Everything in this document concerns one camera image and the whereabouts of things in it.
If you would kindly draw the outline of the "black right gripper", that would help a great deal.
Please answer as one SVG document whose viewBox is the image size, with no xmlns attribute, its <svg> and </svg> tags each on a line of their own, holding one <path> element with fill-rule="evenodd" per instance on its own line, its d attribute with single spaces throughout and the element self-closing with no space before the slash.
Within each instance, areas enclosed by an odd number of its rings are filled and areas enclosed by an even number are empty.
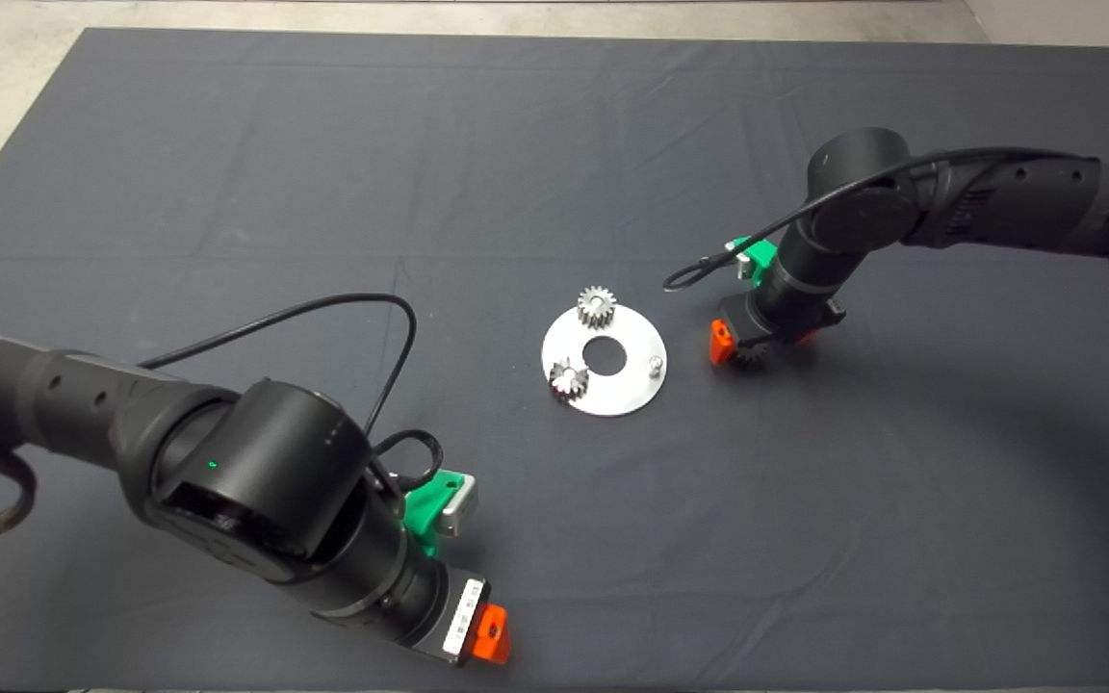
<svg viewBox="0 0 1109 693">
<path fill-rule="evenodd" d="M 711 324 L 711 363 L 722 367 L 735 349 L 756 349 L 771 343 L 806 346 L 820 329 L 836 327 L 846 310 L 835 288 L 797 281 L 782 262 L 771 259 L 759 272 L 751 291 L 728 295 L 718 303 L 720 320 Z"/>
</svg>

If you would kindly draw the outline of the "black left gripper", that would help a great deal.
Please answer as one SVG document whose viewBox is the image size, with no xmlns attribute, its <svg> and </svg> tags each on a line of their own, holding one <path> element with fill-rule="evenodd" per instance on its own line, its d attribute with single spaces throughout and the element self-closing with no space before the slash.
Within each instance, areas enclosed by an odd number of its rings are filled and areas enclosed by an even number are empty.
<svg viewBox="0 0 1109 693">
<path fill-rule="evenodd" d="M 484 575 L 419 553 L 406 558 L 391 587 L 364 611 L 362 623 L 379 639 L 449 665 L 467 665 L 472 646 L 474 658 L 506 665 L 509 614 L 489 603 L 489 597 L 492 584 Z"/>
</svg>

